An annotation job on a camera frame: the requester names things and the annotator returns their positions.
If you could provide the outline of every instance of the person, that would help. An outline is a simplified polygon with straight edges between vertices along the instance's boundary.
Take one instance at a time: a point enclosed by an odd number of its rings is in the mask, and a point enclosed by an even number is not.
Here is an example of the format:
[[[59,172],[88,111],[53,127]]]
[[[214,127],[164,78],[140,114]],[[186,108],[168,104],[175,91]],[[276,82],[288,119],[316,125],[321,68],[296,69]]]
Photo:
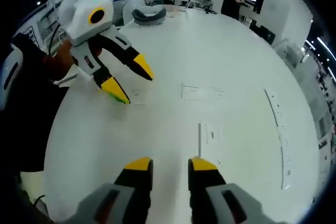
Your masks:
[[[53,81],[61,80],[74,62],[71,43],[65,40],[54,57],[41,51],[28,35],[17,34],[12,44],[23,53],[23,65],[2,111],[3,129],[8,130],[5,135],[12,136],[7,143],[14,160],[9,163],[14,170],[38,172],[44,169],[49,133],[68,90],[59,88]],[[95,47],[91,51],[101,52]]]
[[[223,0],[221,13],[236,20],[239,20],[239,8],[240,3],[242,2],[243,0]]]
[[[126,25],[133,20],[132,12],[138,9],[144,14],[156,14],[162,10],[161,5],[147,6],[145,0],[125,0],[125,6],[123,9],[123,20]]]

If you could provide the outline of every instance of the yellow tip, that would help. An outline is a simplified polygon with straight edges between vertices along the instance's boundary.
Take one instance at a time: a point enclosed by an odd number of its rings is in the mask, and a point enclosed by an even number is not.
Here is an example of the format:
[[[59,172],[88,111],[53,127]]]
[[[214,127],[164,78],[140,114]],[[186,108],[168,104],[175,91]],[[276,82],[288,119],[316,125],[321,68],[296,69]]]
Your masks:
[[[117,100],[120,100],[121,102],[127,104],[130,103],[130,99],[127,97],[126,93],[122,90],[119,83],[113,77],[105,81],[101,85],[101,89],[110,93],[111,95],[116,97]]]
[[[193,157],[191,161],[193,162],[194,170],[217,170],[214,164],[200,157]]]
[[[138,63],[152,79],[154,79],[154,73],[152,72],[151,67],[147,64],[142,54],[139,54],[138,56],[136,56],[134,61]]]
[[[151,159],[149,157],[142,157],[132,163],[129,163],[124,169],[127,170],[148,170],[148,165]]]

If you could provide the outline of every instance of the white shirt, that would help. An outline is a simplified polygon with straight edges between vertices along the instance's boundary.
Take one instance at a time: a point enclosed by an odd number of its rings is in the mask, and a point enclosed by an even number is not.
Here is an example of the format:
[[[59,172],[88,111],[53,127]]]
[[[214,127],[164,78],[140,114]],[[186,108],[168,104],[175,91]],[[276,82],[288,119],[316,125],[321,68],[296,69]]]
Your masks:
[[[125,0],[125,6],[122,15],[124,19],[124,24],[126,25],[134,19],[132,12],[135,9],[138,9],[144,14],[155,14],[161,11],[162,8],[163,7],[161,5],[146,6],[145,0]]]

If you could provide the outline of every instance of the dark clothing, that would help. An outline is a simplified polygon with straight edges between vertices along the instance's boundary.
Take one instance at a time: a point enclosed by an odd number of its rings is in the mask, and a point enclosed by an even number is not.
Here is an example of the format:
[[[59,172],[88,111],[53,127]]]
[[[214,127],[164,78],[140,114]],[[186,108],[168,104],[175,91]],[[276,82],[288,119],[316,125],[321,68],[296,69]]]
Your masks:
[[[221,13],[239,20],[239,8],[240,4],[235,0],[223,0],[222,11]]]
[[[4,111],[13,164],[21,172],[43,170],[49,132],[67,88],[52,84],[43,66],[46,54],[26,35],[13,44],[23,53],[23,66],[13,82]]]

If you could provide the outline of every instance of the cable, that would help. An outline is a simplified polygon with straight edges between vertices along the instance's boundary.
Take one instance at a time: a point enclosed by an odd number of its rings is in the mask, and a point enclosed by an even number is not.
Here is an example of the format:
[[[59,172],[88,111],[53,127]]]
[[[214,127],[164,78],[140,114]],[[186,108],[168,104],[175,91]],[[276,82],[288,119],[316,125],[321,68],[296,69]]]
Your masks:
[[[41,196],[39,196],[36,200],[35,200],[35,202],[34,202],[34,207],[36,207],[36,205],[37,205],[37,203],[38,203],[38,201],[40,200],[40,199],[42,199],[43,197],[45,197],[45,195],[43,194],[43,195],[41,195]]]
[[[53,34],[52,34],[52,36],[51,36],[51,40],[50,40],[50,43],[49,43],[49,50],[48,50],[48,55],[49,55],[49,56],[50,56],[50,54],[51,54],[51,45],[52,45],[52,43],[53,43],[54,36],[55,36],[55,34],[56,34],[56,32],[57,32],[57,30],[58,30],[58,28],[59,28],[60,26],[61,26],[61,24],[58,24],[58,25],[57,25],[55,31],[53,32]]]

